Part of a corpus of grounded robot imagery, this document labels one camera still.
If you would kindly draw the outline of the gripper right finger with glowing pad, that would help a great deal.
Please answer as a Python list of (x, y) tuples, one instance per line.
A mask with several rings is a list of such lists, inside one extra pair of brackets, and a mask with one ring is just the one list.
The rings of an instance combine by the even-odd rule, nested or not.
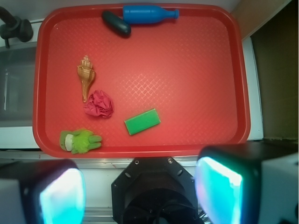
[(247, 142), (204, 147), (196, 163), (195, 190), (213, 224), (296, 224), (298, 145)]

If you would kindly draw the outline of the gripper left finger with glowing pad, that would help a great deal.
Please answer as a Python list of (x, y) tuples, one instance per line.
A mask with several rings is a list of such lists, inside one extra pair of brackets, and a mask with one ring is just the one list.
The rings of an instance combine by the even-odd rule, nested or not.
[(84, 176), (72, 160), (0, 164), (2, 224), (80, 224), (85, 204)]

